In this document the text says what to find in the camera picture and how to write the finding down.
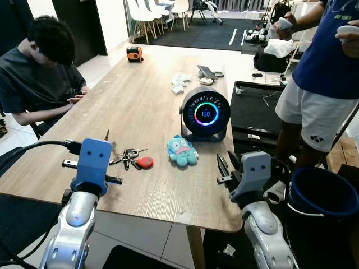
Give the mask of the standing person left hand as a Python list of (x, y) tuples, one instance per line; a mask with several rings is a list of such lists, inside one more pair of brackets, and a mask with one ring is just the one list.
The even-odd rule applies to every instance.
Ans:
[(341, 46), (346, 56), (359, 59), (359, 20), (349, 21), (348, 24), (356, 29), (353, 31), (338, 31), (335, 37), (341, 41)]

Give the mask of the standing person right hand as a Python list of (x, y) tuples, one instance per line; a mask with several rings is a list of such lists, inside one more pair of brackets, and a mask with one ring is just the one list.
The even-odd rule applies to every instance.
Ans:
[(273, 25), (275, 39), (289, 40), (292, 38), (295, 29), (298, 26), (298, 21), (295, 16), (287, 12), (284, 16), (278, 19)]

